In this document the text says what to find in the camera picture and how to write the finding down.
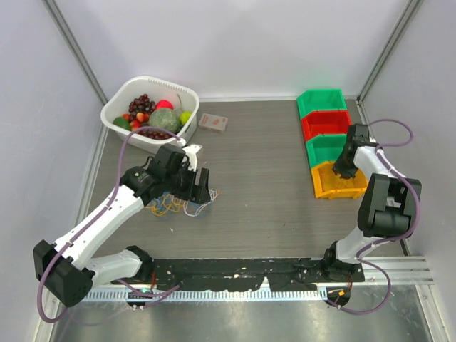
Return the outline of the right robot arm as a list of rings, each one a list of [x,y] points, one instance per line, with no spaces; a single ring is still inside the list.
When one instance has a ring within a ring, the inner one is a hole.
[[[366,177],[367,188],[356,228],[325,251],[321,272],[329,281],[354,276],[362,257],[382,244],[409,237],[420,218],[421,182],[397,171],[363,124],[348,126],[346,143],[333,166],[333,172],[347,180],[357,171]]]

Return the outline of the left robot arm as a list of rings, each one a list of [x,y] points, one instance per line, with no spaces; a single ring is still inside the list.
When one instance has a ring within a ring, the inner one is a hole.
[[[108,197],[71,231],[52,244],[40,241],[33,249],[38,288],[72,307],[97,286],[122,279],[149,281],[154,261],[137,246],[100,258],[94,254],[123,223],[164,193],[207,204],[209,170],[198,169],[200,154],[201,145],[161,146],[146,164],[126,170]]]

